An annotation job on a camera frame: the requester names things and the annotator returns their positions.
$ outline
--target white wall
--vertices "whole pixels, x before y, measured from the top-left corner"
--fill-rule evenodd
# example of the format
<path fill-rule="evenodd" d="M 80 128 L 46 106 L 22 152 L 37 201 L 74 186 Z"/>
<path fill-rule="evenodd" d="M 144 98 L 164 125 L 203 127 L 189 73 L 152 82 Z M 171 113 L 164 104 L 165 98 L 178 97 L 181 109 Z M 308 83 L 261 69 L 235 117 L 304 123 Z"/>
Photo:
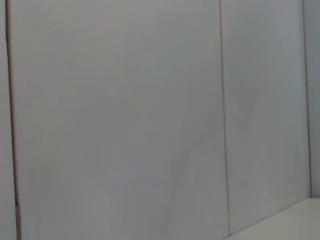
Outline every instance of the white wall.
<path fill-rule="evenodd" d="M 219 1 L 10 13 L 22 239 L 226 237 Z"/>
<path fill-rule="evenodd" d="M 0 1 L 0 239 L 17 239 L 5 1 Z"/>
<path fill-rule="evenodd" d="M 320 197 L 320 1 L 304 0 L 311 192 Z"/>
<path fill-rule="evenodd" d="M 230 231 L 310 195 L 301 0 L 223 0 Z"/>

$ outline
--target white surface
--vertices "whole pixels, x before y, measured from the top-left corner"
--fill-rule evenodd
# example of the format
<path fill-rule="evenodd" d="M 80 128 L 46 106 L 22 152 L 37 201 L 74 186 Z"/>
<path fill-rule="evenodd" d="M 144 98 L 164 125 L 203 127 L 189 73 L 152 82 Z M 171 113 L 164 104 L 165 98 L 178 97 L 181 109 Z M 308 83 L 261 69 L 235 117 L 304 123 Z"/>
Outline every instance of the white surface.
<path fill-rule="evenodd" d="M 320 197 L 320 0 L 304 0 L 312 196 Z"/>
<path fill-rule="evenodd" d="M 230 230 L 310 196 L 301 0 L 223 0 Z"/>
<path fill-rule="evenodd" d="M 0 239 L 17 239 L 4 0 L 0 1 Z"/>
<path fill-rule="evenodd" d="M 228 235 L 218 0 L 13 0 L 23 240 Z"/>
<path fill-rule="evenodd" d="M 226 240 L 316 240 L 319 226 L 320 199 L 307 198 Z"/>

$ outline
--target vertical gap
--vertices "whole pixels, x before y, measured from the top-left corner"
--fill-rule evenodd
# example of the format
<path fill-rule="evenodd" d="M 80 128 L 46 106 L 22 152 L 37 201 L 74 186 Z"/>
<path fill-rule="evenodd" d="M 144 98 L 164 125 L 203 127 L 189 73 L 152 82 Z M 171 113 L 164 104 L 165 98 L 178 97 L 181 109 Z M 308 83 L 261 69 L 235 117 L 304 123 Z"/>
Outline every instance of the vertical gap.
<path fill-rule="evenodd" d="M 11 121 L 11 144 L 12 144 L 12 161 L 13 161 L 13 184 L 14 184 L 14 204 L 15 204 L 15 221 L 16 221 L 16 238 L 21 240 L 20 228 L 20 207 L 18 200 L 18 180 L 17 180 L 17 163 L 16 163 L 16 145 L 15 145 L 15 126 L 14 126 L 14 100 L 12 86 L 12 66 L 10 51 L 10 7 L 9 0 L 5 0 L 5 38 L 6 38 L 6 54 L 8 65 L 8 81 L 9 81 L 9 98 L 10 98 L 10 121 Z"/>
<path fill-rule="evenodd" d="M 227 165 L 227 140 L 226 140 L 226 111 L 225 111 L 225 82 L 224 82 L 224 57 L 223 57 L 223 42 L 222 42 L 222 11 L 221 1 L 219 0 L 220 11 L 220 54 L 221 54 L 221 79 L 222 79 L 222 108 L 223 108 L 223 134 L 224 134 L 224 164 L 225 164 L 225 182 L 226 182 L 226 201 L 228 214 L 228 234 L 230 236 L 230 209 L 229 209 L 229 187 L 228 187 L 228 165 Z"/>
<path fill-rule="evenodd" d="M 310 125 L 309 125 L 309 101 L 308 101 L 308 73 L 307 73 L 307 48 L 306 48 L 306 20 L 305 20 L 305 0 L 302 0 L 302 22 L 303 22 L 303 45 L 304 45 L 304 71 L 305 71 L 305 91 L 306 91 L 306 120 L 308 132 L 308 151 L 309 151 L 309 181 L 310 197 L 312 197 L 312 178 L 311 178 L 311 149 L 310 149 Z"/>

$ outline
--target white shelf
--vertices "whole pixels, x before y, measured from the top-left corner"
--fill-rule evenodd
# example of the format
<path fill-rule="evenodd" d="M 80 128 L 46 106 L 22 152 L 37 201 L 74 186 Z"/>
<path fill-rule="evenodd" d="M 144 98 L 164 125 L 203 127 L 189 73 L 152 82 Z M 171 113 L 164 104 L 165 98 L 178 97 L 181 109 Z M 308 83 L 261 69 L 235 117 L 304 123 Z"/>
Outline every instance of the white shelf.
<path fill-rule="evenodd" d="M 226 240 L 320 240 L 320 199 L 307 198 Z"/>

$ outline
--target white panel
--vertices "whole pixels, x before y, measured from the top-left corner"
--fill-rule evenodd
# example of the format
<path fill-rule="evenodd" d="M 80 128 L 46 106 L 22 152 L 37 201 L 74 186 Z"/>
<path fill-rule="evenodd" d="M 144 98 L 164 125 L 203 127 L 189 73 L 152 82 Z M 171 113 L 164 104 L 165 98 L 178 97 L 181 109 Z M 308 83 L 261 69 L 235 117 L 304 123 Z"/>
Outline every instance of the white panel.
<path fill-rule="evenodd" d="M 312 197 L 320 198 L 320 0 L 304 0 Z"/>
<path fill-rule="evenodd" d="M 13 0 L 23 240 L 228 235 L 218 0 Z"/>
<path fill-rule="evenodd" d="M 301 0 L 223 0 L 230 230 L 310 195 Z"/>
<path fill-rule="evenodd" d="M 0 239 L 17 239 L 5 1 L 0 1 Z"/>
<path fill-rule="evenodd" d="M 308 198 L 226 240 L 315 240 L 320 236 L 320 199 Z"/>

